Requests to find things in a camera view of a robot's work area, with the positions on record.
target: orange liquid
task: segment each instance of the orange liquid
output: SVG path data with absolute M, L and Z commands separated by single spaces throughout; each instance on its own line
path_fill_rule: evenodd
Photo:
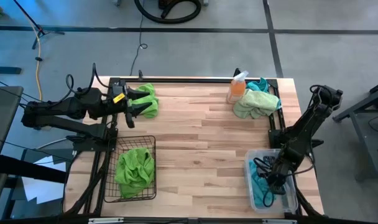
M 233 80 L 229 87 L 229 92 L 226 97 L 228 103 L 235 103 L 239 100 L 246 90 L 246 82 L 237 82 Z

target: light green towel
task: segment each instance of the light green towel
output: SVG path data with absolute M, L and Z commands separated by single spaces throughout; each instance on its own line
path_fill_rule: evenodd
M 154 179 L 154 159 L 147 148 L 135 148 L 119 156 L 114 180 L 121 196 L 131 198 L 143 191 Z
M 233 106 L 233 113 L 239 118 L 246 118 L 251 114 L 256 119 L 259 116 L 272 114 L 280 107 L 280 100 L 263 91 L 246 89 L 244 95 Z
M 156 117 L 157 113 L 159 111 L 159 99 L 157 99 L 156 96 L 155 96 L 156 90 L 154 89 L 154 86 L 151 83 L 147 83 L 145 85 L 141 85 L 136 90 L 148 92 L 148 93 L 150 93 L 150 95 L 139 98 L 138 100 L 133 100 L 133 101 L 130 100 L 131 104 L 140 104 L 140 103 L 152 102 L 152 105 L 150 105 L 148 108 L 146 108 L 144 111 L 142 111 L 141 114 L 143 114 L 145 118 Z

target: wood plank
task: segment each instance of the wood plank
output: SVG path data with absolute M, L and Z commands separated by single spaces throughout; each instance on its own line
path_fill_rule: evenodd
M 108 83 L 109 77 L 101 77 Z M 292 79 L 278 79 L 283 114 L 293 125 L 301 111 Z M 140 83 L 129 83 L 136 88 Z M 103 202 L 102 216 L 281 218 L 282 214 L 256 213 L 250 206 L 244 181 L 244 155 L 250 149 L 268 149 L 268 117 L 239 119 L 233 105 L 225 103 L 227 84 L 155 83 L 159 114 L 138 116 L 136 128 L 118 116 L 119 137 L 153 135 L 156 138 L 157 196 L 138 202 Z M 89 119 L 84 123 L 100 122 Z M 73 163 L 66 187 L 65 210 L 86 188 L 93 152 L 84 152 Z M 305 159 L 298 170 L 306 169 Z M 114 177 L 111 165 L 109 180 Z M 297 176 L 298 187 L 315 209 L 323 213 L 314 172 Z M 94 193 L 94 209 L 98 193 Z

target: wire basket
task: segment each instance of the wire basket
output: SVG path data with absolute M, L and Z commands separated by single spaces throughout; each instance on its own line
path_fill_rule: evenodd
M 145 147 L 149 150 L 154 159 L 154 180 L 142 192 L 131 198 L 123 198 L 120 194 L 119 184 L 114 180 L 116 165 L 119 155 L 126 153 L 130 149 Z M 156 138 L 154 136 L 136 136 L 116 138 L 116 150 L 111 153 L 108 176 L 106 177 L 106 187 L 104 201 L 112 202 L 131 202 L 136 200 L 151 200 L 156 197 Z

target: gray floor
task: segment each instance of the gray floor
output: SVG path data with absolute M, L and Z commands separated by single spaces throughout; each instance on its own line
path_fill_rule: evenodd
M 146 8 L 154 14 L 154 0 Z M 141 15 L 132 1 L 120 8 L 111 1 L 21 1 L 40 24 L 49 26 L 138 27 Z M 270 0 L 276 29 L 378 29 L 378 0 Z M 7 17 L 0 25 L 27 26 L 12 1 L 0 1 Z M 181 4 L 172 15 L 189 12 Z M 144 27 L 165 27 L 147 19 Z M 210 0 L 195 20 L 172 27 L 265 29 L 261 0 Z M 44 98 L 59 99 L 67 90 L 65 75 L 77 86 L 88 83 L 91 63 L 100 75 L 127 75 L 135 56 L 138 33 L 67 32 L 42 39 L 40 79 Z M 30 46 L 32 32 L 0 31 L 0 66 L 22 67 L 20 75 L 0 75 L 10 85 L 22 85 L 37 96 L 35 60 Z M 366 96 L 378 84 L 378 35 L 277 35 L 285 78 L 294 78 L 302 110 L 310 98 L 309 86 L 329 85 L 344 91 L 341 109 Z M 144 33 L 149 45 L 141 50 L 134 75 L 230 77 L 236 67 L 252 77 L 276 77 L 267 34 Z M 35 147 L 62 138 L 57 129 L 34 131 L 20 124 L 19 109 L 7 140 Z M 341 124 L 327 119 L 316 136 L 325 144 L 315 149 L 318 183 L 325 213 L 334 218 L 378 222 L 378 180 L 357 183 L 354 174 L 365 169 L 365 152 L 350 120 Z M 20 157 L 18 149 L 5 146 L 3 153 Z

